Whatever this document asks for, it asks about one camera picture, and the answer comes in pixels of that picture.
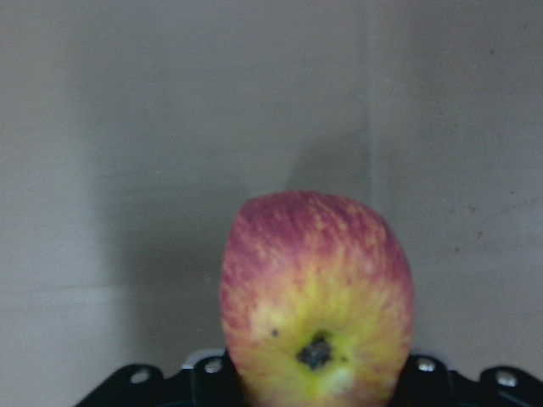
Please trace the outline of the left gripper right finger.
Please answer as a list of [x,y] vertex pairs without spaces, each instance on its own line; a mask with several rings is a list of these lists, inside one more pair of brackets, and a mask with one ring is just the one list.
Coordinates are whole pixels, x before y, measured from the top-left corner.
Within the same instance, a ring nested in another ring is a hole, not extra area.
[[411,354],[393,406],[541,406],[542,380],[514,366],[496,365],[476,380],[429,354]]

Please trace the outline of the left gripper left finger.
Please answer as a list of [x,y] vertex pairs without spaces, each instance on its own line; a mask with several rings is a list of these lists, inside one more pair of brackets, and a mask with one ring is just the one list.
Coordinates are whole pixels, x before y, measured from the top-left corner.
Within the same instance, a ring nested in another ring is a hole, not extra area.
[[164,376],[154,365],[125,365],[110,374],[78,406],[240,406],[238,375],[224,349],[191,353],[181,369]]

